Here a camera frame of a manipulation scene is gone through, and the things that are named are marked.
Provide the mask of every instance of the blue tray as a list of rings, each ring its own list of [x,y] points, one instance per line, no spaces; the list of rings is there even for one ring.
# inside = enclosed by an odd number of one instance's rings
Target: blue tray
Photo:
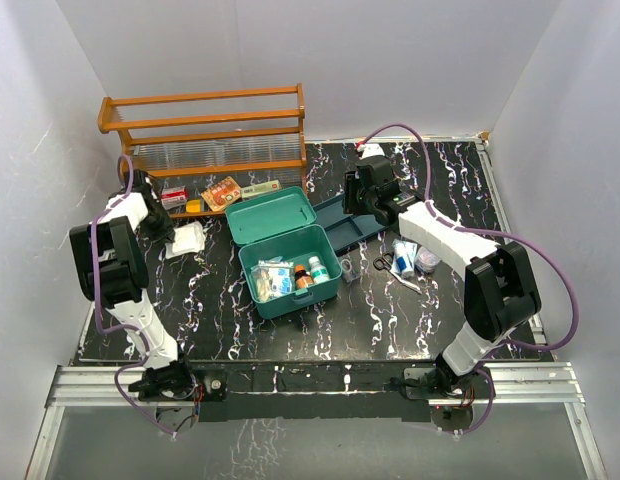
[[[373,215],[355,217],[343,213],[343,197],[342,193],[313,207],[317,214],[316,224],[326,231],[337,255],[346,253],[362,240],[387,228],[377,223]]]

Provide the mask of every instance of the gray floor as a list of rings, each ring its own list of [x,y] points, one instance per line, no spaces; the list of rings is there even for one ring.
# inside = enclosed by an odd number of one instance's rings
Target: gray floor
[[[130,408],[67,408],[47,478],[586,478],[561,404],[495,405],[460,441],[428,428],[380,419],[244,420],[198,424],[172,442]]]

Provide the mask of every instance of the orange package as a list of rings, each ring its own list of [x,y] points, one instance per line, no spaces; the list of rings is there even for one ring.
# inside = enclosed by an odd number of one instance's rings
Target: orange package
[[[226,177],[201,194],[210,210],[220,212],[241,198],[241,188],[232,177]]]

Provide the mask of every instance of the black scissors handle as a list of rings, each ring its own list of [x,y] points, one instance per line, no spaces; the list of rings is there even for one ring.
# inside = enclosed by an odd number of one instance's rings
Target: black scissors handle
[[[394,256],[391,253],[384,253],[378,258],[375,258],[372,264],[377,270],[388,270],[392,268],[394,262]]]

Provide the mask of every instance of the open first aid box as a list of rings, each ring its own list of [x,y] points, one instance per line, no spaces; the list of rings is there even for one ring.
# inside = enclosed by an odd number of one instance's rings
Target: open first aid box
[[[278,317],[337,294],[341,265],[325,230],[315,224],[317,215],[301,188],[286,188],[235,203],[226,209],[226,218],[232,238],[241,247],[239,260],[261,317]],[[308,259],[313,256],[319,257],[330,280],[266,302],[258,300],[251,270],[259,260],[283,257],[284,262],[303,265],[310,272]]]

